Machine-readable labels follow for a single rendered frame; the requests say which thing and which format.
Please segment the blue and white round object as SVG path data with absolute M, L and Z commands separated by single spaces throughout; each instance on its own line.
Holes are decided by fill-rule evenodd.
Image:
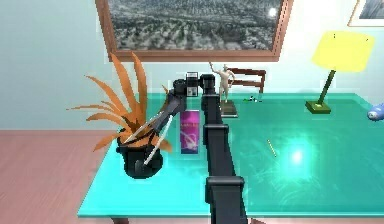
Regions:
M 384 103 L 372 106 L 368 112 L 367 117 L 371 121 L 380 121 L 384 119 Z

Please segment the brown wooden chair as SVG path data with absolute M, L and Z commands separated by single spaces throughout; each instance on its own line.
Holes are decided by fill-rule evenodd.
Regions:
M 234 81 L 234 85 L 254 87 L 258 88 L 260 93 L 264 92 L 266 80 L 265 70 L 230 68 L 230 71 L 238 75 L 238 78 Z

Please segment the pink and red milk carton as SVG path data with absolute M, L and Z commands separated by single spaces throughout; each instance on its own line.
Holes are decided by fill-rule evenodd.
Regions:
M 182 154 L 197 154 L 199 146 L 200 114 L 186 110 L 180 114 L 180 145 Z

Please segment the large brown framed picture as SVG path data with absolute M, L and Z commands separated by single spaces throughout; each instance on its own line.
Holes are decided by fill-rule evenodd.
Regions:
M 94 0 L 124 62 L 276 62 L 294 0 Z

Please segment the turquoise glass table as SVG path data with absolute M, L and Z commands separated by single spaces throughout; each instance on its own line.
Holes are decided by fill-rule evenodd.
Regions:
M 310 113 L 308 94 L 266 94 L 262 102 L 234 96 L 228 120 L 238 175 L 250 217 L 384 217 L 384 121 L 366 116 L 356 94 L 329 94 L 330 114 Z M 135 180 L 109 148 L 78 214 L 81 217 L 207 217 L 207 151 L 182 154 L 172 123 L 161 170 Z M 269 139 L 277 157 L 267 143 Z

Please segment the yellow shade table lamp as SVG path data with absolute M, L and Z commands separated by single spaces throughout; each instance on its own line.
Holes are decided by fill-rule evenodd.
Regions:
M 375 38 L 351 31 L 327 31 L 321 37 L 312 62 L 329 70 L 322 92 L 316 101 L 307 101 L 306 108 L 312 114 L 330 114 L 331 108 L 324 102 L 325 96 L 337 72 L 361 72 L 366 68 Z

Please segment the yellow pencil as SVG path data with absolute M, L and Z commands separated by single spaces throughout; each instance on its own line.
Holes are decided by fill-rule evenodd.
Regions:
M 267 143 L 268 143 L 269 148 L 270 148 L 271 152 L 273 153 L 274 157 L 277 157 L 277 154 L 276 154 L 276 152 L 274 150 L 274 147 L 273 147 L 273 145 L 272 145 L 272 143 L 271 143 L 271 141 L 269 139 L 267 139 Z

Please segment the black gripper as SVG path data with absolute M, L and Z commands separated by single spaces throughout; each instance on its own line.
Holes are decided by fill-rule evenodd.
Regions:
M 160 148 L 162 141 L 168 133 L 173 116 L 186 110 L 186 90 L 187 86 L 184 79 L 175 80 L 173 82 L 173 88 L 167 94 L 167 99 L 161 110 L 161 114 L 149 119 L 123 142 L 124 145 L 155 145 L 152 152 L 144 161 L 144 165 L 148 165 Z

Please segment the orange plant in black pot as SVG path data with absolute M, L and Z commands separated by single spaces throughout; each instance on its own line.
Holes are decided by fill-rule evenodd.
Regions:
M 134 94 L 131 80 L 122 62 L 115 54 L 110 54 L 128 107 L 122 103 L 109 85 L 94 76 L 88 76 L 88 79 L 104 91 L 109 100 L 102 101 L 100 104 L 72 107 L 72 110 L 98 109 L 98 112 L 90 115 L 87 121 L 108 120 L 119 125 L 120 130 L 103 137 L 95 145 L 94 150 L 102 149 L 116 141 L 116 152 L 123 158 L 123 169 L 126 175 L 133 179 L 147 179 L 153 177 L 163 167 L 161 150 L 170 152 L 172 146 L 152 129 L 160 114 L 155 115 L 152 119 L 147 119 L 146 73 L 138 56 L 132 53 L 131 57 L 138 82 L 138 97 Z

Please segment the white human figure statue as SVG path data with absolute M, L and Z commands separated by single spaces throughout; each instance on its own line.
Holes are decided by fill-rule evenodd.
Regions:
M 229 69 L 229 67 L 224 64 L 222 70 L 215 70 L 213 64 L 209 63 L 211 71 L 220 76 L 219 84 L 219 103 L 220 103 L 220 112 L 221 116 L 224 118 L 237 118 L 238 114 L 236 107 L 232 101 L 228 101 L 228 92 L 232 87 L 235 81 L 234 73 Z

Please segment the small pale framed picture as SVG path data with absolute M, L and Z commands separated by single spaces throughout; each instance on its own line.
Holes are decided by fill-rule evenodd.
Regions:
M 357 0 L 349 27 L 384 27 L 384 0 Z

